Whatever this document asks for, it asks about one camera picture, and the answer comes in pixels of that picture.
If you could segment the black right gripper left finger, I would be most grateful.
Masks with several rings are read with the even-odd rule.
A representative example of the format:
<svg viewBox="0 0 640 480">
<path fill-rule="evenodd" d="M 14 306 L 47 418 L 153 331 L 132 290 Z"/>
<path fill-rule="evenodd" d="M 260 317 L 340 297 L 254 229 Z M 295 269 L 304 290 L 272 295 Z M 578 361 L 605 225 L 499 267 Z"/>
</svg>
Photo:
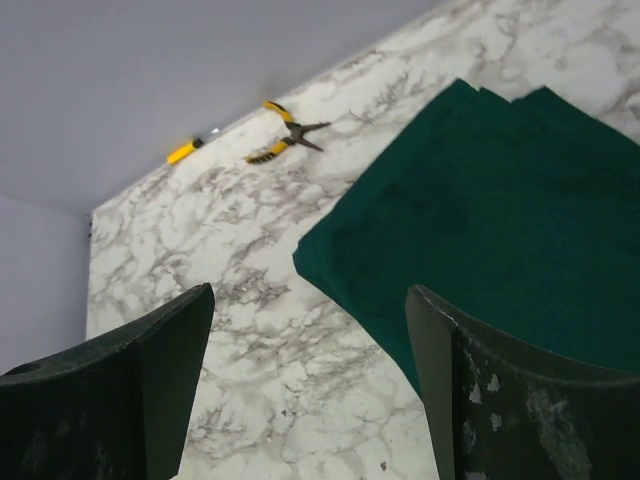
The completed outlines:
<svg viewBox="0 0 640 480">
<path fill-rule="evenodd" d="M 174 478 L 214 308 L 211 285 L 198 285 L 3 374 L 2 478 Z"/>
</svg>

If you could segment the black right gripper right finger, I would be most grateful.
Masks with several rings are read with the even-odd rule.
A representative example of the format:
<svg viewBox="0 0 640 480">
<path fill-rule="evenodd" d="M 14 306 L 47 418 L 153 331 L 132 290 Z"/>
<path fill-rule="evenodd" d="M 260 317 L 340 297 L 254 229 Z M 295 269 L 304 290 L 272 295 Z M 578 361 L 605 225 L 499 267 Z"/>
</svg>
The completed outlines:
<svg viewBox="0 0 640 480">
<path fill-rule="evenodd" d="M 405 312 L 443 479 L 635 479 L 639 378 L 545 351 L 423 286 Z"/>
</svg>

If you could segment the dark green surgical cloth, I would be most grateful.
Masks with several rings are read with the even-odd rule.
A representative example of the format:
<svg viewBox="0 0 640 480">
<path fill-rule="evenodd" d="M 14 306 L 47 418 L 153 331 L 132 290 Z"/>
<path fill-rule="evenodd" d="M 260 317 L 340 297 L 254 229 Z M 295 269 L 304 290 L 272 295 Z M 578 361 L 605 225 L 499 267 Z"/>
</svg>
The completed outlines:
<svg viewBox="0 0 640 480">
<path fill-rule="evenodd" d="M 639 369 L 639 147 L 548 88 L 457 80 L 299 241 L 297 273 L 412 386 L 409 288 L 600 367 Z"/>
</svg>

